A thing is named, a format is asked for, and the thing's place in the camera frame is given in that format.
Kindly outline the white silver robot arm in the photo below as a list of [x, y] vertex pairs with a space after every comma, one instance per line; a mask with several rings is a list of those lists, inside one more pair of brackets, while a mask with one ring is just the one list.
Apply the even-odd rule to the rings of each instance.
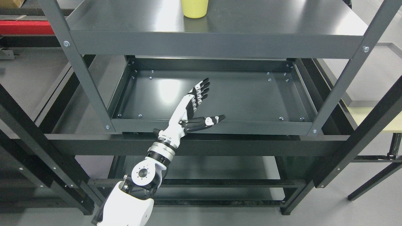
[[178, 145], [157, 140], [130, 175], [116, 183], [92, 219], [95, 226], [144, 226], [155, 204], [153, 195], [161, 186]]

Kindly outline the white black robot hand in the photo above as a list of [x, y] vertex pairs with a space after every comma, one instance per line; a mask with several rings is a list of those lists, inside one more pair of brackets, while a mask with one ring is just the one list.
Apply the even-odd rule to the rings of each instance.
[[181, 99], [169, 120], [168, 127], [158, 133], [157, 143], [176, 149], [180, 145], [181, 138], [188, 132], [211, 128], [226, 118], [225, 115], [194, 117], [199, 105], [207, 98], [209, 86], [209, 79], [206, 78], [193, 86]]

